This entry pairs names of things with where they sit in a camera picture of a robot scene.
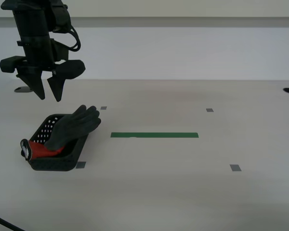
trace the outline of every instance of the glove finger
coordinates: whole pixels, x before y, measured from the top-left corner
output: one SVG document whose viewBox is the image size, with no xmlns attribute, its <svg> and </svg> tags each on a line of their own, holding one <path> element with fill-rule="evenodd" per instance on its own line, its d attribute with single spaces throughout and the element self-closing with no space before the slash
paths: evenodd
<svg viewBox="0 0 289 231">
<path fill-rule="evenodd" d="M 90 132 L 93 132 L 95 129 L 97 129 L 97 127 L 101 124 L 101 119 L 97 118 L 97 120 L 95 121 L 90 121 L 87 123 L 83 124 L 83 130 L 86 134 L 89 134 Z"/>
<path fill-rule="evenodd" d="M 95 121 L 99 115 L 100 115 L 99 111 L 94 111 L 94 112 L 90 113 L 88 116 L 77 120 L 77 124 L 83 124 L 83 123 L 87 123 L 89 121 Z"/>
<path fill-rule="evenodd" d="M 91 113 L 93 113 L 95 111 L 96 111 L 96 107 L 95 106 L 91 106 L 85 112 L 82 112 L 81 114 L 75 116 L 74 119 L 75 120 L 83 119 L 83 118 L 89 116 Z"/>
<path fill-rule="evenodd" d="M 82 105 L 72 114 L 72 116 L 78 116 L 81 113 L 86 112 L 86 110 L 87 110 L 87 107 L 85 105 Z"/>
</svg>

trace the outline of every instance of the white wall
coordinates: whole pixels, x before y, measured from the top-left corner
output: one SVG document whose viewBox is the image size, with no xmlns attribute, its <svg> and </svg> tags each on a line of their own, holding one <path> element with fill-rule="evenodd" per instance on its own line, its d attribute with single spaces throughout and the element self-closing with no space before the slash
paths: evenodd
<svg viewBox="0 0 289 231">
<path fill-rule="evenodd" d="M 289 80 L 289 28 L 77 28 L 82 79 Z M 56 35 L 74 43 L 70 35 Z M 22 55 L 16 28 L 0 28 L 0 60 Z M 16 78 L 2 73 L 0 79 Z"/>
</svg>

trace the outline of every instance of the dark gray glove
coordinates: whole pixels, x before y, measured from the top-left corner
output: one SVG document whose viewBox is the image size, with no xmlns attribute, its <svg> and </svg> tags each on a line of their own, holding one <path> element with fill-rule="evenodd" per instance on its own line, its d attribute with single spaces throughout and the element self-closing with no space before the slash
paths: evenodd
<svg viewBox="0 0 289 231">
<path fill-rule="evenodd" d="M 44 146 L 50 151 L 56 151 L 68 142 L 88 135 L 101 123 L 96 107 L 88 109 L 80 106 L 73 114 L 61 118 L 53 127 L 52 134 Z"/>
</svg>

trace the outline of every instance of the glove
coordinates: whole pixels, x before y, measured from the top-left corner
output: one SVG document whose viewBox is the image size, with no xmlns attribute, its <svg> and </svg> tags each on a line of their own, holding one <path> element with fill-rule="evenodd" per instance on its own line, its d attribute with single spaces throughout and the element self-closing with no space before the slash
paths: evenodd
<svg viewBox="0 0 289 231">
<path fill-rule="evenodd" d="M 101 123 L 96 107 L 80 106 L 73 114 L 61 118 L 53 127 L 52 134 L 44 146 L 49 151 L 57 151 L 68 142 L 88 135 Z"/>
<path fill-rule="evenodd" d="M 39 157 L 52 157 L 60 154 L 64 149 L 64 147 L 62 147 L 56 151 L 49 151 L 43 144 L 28 141 L 26 139 L 23 139 L 20 142 L 20 146 L 26 160 L 33 160 Z"/>
</svg>

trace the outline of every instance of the table surface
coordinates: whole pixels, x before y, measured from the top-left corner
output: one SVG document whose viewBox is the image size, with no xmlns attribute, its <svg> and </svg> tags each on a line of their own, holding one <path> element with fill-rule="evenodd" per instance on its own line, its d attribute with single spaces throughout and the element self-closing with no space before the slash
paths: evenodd
<svg viewBox="0 0 289 231">
<path fill-rule="evenodd" d="M 289 231 L 289 81 L 74 80 L 59 103 L 46 82 L 44 101 L 13 92 L 22 85 L 0 89 L 3 219 L 26 231 Z M 32 170 L 20 140 L 81 104 L 107 106 L 85 168 Z"/>
</svg>

